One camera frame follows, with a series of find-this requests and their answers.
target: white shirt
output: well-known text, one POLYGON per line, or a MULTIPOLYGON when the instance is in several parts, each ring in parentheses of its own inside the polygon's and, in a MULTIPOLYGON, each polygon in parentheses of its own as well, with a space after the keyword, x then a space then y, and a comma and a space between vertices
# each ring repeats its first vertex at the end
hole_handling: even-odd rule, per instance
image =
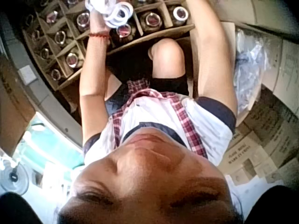
MULTIPOLYGON (((232 139, 232 131, 220 119, 198 105, 194 99, 180 94, 177 95, 196 132, 201 137, 209 161, 218 166, 232 139)), ((140 122, 155 122, 168 126, 180 136, 187 148, 191 150, 184 130, 169 100, 146 96, 135 98, 132 104, 126 108, 121 119, 121 142, 126 133, 138 126, 140 122)), ((114 145, 113 120, 110 117, 99 140, 91 146, 85 155, 85 165, 89 165, 111 153, 114 145)))

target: plastic bag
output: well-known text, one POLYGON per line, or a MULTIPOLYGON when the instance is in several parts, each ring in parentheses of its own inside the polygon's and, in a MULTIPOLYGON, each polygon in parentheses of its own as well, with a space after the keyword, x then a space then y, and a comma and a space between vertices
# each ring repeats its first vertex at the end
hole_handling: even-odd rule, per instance
POLYGON ((236 30, 236 62, 234 87, 238 114, 250 104, 254 91, 261 86, 261 74, 269 67, 266 52, 267 36, 251 30, 236 30))

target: navy sleeve cuff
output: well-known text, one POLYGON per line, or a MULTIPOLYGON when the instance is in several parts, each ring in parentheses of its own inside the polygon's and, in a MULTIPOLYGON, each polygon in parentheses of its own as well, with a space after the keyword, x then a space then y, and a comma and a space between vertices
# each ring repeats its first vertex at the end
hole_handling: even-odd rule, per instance
POLYGON ((232 133, 235 133, 236 117, 223 103, 208 97, 198 97, 195 102, 221 120, 232 133))
POLYGON ((90 137, 87 142, 83 145, 83 155, 85 156, 89 149, 94 145, 94 143, 100 139, 101 133, 95 134, 90 137))

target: hand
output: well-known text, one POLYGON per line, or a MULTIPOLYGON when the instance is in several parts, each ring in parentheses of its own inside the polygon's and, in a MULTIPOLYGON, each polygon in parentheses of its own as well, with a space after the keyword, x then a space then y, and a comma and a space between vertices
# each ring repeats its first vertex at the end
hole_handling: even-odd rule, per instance
POLYGON ((103 31, 109 32, 110 28, 105 24, 105 21, 101 13, 93 9, 90 12, 90 32, 99 33, 103 31))

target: red bracelet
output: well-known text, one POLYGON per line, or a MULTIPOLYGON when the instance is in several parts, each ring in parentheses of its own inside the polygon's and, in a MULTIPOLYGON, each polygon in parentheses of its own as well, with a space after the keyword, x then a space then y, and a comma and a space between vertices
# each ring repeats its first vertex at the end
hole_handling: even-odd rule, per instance
POLYGON ((105 38, 109 38, 110 35, 108 32, 100 32, 100 33, 90 33, 89 34, 90 37, 105 37, 105 38))

